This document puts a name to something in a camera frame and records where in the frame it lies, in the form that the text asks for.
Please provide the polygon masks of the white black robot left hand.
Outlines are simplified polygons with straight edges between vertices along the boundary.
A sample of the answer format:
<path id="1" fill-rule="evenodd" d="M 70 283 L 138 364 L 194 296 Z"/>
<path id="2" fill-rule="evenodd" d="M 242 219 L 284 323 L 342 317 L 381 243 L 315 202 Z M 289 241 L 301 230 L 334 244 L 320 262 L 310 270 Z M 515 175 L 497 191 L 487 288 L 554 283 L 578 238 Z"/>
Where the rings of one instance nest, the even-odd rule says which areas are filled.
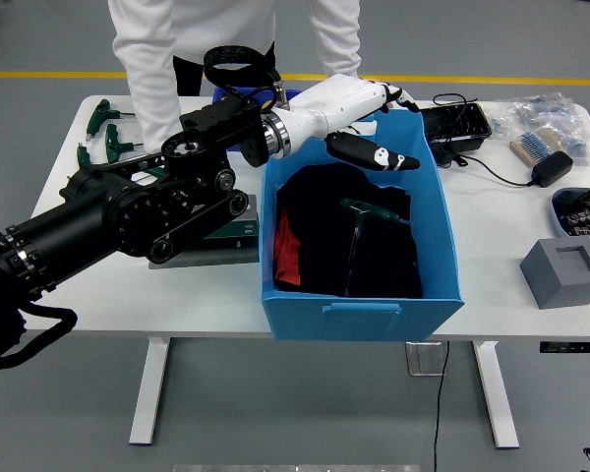
<path id="1" fill-rule="evenodd" d="M 353 123 L 397 104 L 413 113 L 420 111 L 403 88 L 336 74 L 308 88 L 289 102 L 287 109 L 274 108 L 266 116 L 276 138 L 270 153 L 294 154 L 310 138 L 325 142 L 329 155 L 374 171 L 417 170 L 420 161 L 348 133 Z"/>

